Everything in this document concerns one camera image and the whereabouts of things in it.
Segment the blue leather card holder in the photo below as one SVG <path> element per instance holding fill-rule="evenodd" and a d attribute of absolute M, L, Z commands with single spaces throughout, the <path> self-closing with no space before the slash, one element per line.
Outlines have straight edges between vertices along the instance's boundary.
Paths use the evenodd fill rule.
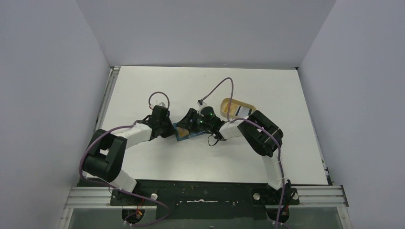
<path fill-rule="evenodd" d="M 191 138 L 194 138 L 194 137 L 197 137 L 197 136 L 206 134 L 205 132 L 191 132 L 191 131 L 189 131 L 189 132 L 190 132 L 190 134 L 189 134 L 187 137 L 179 138 L 179 137 L 177 136 L 177 131 L 176 131 L 176 135 L 175 135 L 176 140 L 179 142 L 179 141 L 191 139 Z"/>

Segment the orange credit card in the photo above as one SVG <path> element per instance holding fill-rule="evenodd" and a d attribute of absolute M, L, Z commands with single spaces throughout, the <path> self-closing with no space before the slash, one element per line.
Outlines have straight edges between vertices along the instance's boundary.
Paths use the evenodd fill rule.
<path fill-rule="evenodd" d="M 189 130 L 184 129 L 184 128 L 177 127 L 176 130 L 177 130 L 177 136 L 179 138 L 187 137 L 190 134 Z"/>

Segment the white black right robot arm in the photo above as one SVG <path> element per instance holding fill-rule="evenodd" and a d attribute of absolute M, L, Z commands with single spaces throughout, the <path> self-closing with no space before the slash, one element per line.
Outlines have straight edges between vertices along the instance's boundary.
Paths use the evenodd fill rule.
<path fill-rule="evenodd" d="M 190 133 L 210 134 L 219 141 L 244 137 L 252 149 L 262 156 L 267 184 L 275 190 L 285 185 L 284 170 L 280 162 L 284 134 L 262 112 L 256 110 L 244 118 L 224 121 L 216 116 L 210 106 L 200 111 L 191 108 L 183 119 L 175 123 L 175 126 Z"/>

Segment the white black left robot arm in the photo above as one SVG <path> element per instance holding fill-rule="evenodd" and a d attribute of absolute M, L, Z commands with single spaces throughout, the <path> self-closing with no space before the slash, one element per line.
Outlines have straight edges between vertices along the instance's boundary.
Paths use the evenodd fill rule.
<path fill-rule="evenodd" d="M 79 174 L 86 172 L 105 181 L 109 187 L 133 192 L 137 181 L 122 169 L 125 151 L 157 137 L 176 133 L 168 108 L 156 105 L 152 113 L 132 125 L 97 130 L 80 161 Z"/>

